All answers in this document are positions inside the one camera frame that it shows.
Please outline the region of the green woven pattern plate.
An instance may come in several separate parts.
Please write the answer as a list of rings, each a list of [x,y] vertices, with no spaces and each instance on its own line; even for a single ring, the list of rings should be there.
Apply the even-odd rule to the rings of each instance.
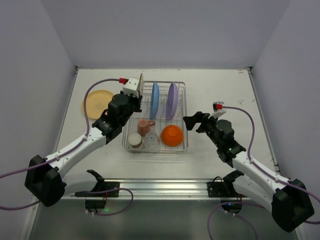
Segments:
[[[143,73],[139,76],[139,95],[142,96],[144,91],[144,75]]]

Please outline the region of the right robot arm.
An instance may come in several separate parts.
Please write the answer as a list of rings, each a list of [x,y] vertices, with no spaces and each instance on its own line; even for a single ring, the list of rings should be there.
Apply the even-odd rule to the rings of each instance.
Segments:
[[[231,122],[218,119],[218,116],[218,112],[198,111],[193,116],[183,117],[183,121],[189,131],[200,124],[196,132],[205,133],[217,147],[222,162],[235,169],[223,179],[224,182],[230,182],[236,193],[268,210],[286,232],[292,232],[312,217],[315,210],[304,183],[298,179],[291,181],[252,157],[235,140]]]

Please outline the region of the tan plastic plate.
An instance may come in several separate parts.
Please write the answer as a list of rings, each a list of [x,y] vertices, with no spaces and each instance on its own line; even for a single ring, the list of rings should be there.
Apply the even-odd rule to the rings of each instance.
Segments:
[[[91,120],[97,120],[102,112],[108,108],[113,96],[112,92],[104,89],[90,92],[86,99],[87,117]]]

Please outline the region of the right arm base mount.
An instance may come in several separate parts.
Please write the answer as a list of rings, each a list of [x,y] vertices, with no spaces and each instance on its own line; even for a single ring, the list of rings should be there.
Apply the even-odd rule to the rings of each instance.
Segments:
[[[239,203],[243,200],[243,195],[235,191],[233,183],[244,174],[239,170],[234,170],[225,177],[217,176],[213,180],[206,183],[207,195],[209,198],[219,199],[221,203],[225,203],[221,207],[233,214],[237,214],[242,210]]]

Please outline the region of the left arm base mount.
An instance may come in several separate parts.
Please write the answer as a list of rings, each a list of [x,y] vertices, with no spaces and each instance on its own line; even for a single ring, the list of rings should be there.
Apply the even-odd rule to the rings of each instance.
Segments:
[[[88,190],[89,192],[102,192],[107,190],[112,190],[120,187],[120,182],[118,181],[105,181],[105,179],[96,171],[90,169],[86,171],[87,173],[91,174],[96,183],[94,184],[93,188]],[[112,192],[105,192],[105,193],[88,193],[88,191],[79,191],[76,192],[74,195],[76,197],[100,197],[102,200],[85,200],[84,206],[89,211],[94,211],[98,213],[100,210],[106,207],[107,198],[117,198],[119,196],[119,191],[112,191]]]

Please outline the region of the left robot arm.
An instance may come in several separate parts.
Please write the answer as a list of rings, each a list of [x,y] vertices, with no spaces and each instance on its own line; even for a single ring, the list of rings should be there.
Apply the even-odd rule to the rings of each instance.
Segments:
[[[86,156],[115,139],[133,113],[140,113],[143,96],[139,91],[113,96],[91,127],[60,153],[42,158],[33,157],[28,166],[24,185],[46,207],[57,203],[66,191],[63,177]]]

